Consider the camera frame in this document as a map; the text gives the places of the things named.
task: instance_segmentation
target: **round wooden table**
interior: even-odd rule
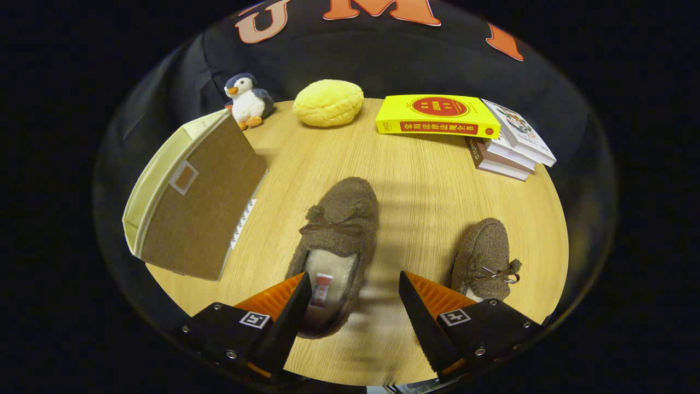
[[[365,99],[355,120],[314,128],[291,101],[245,135],[269,168],[257,203],[221,280],[182,276],[147,264],[188,314],[212,302],[234,305],[284,279],[307,209],[336,182],[362,177],[379,200],[377,250],[347,323],[324,339],[297,338],[285,369],[314,379],[383,386],[435,378],[398,295],[401,270],[449,287],[449,270],[466,229],[501,220],[510,258],[523,266],[505,301],[541,323],[559,301],[568,267],[564,213],[541,164],[526,182],[475,169],[463,137],[382,135],[380,99]]]

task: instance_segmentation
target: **yellow sponge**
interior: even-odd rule
[[[354,83],[324,79],[308,85],[297,95],[292,112],[307,125],[337,126],[352,122],[365,96]]]

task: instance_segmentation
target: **beige fabric box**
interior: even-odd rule
[[[122,223],[132,254],[219,280],[242,215],[267,166],[227,109],[182,125],[141,173]]]

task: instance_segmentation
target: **slipper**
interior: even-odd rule
[[[452,266],[454,291],[475,300],[503,300],[511,284],[520,281],[521,263],[508,262],[508,233],[499,220],[488,218],[472,227],[462,240]]]
[[[377,244],[378,205],[370,184],[352,177],[336,183],[309,209],[286,275],[306,271],[311,279],[299,337],[327,337],[347,321]]]

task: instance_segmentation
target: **brown ribbon bow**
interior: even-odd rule
[[[509,278],[509,276],[513,275],[515,277],[515,280]],[[492,270],[488,269],[485,266],[482,266],[481,271],[475,272],[474,273],[474,279],[475,280],[488,280],[488,279],[501,279],[503,282],[506,283],[518,283],[520,281],[520,275],[515,273],[515,269],[513,267],[508,267],[508,269],[504,271],[498,271],[498,272],[493,272]]]
[[[307,224],[306,226],[299,229],[299,232],[301,234],[308,234],[314,233],[316,231],[321,231],[323,229],[331,229],[336,233],[357,237],[362,234],[362,227],[359,224],[343,224],[355,217],[357,217],[357,212],[353,212],[350,216],[346,217],[340,222],[331,223],[328,220],[326,220],[325,217],[317,216],[315,218],[315,224]]]

